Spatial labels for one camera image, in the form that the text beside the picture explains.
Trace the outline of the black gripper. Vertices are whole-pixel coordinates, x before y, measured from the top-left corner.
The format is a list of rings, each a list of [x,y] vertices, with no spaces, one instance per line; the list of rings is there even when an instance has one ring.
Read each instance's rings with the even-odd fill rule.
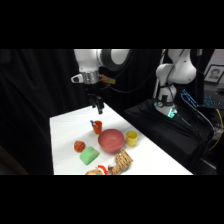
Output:
[[[99,115],[103,112],[104,102],[100,96],[100,86],[98,83],[90,84],[85,86],[85,90],[89,99],[90,104],[93,108],[97,107]]]

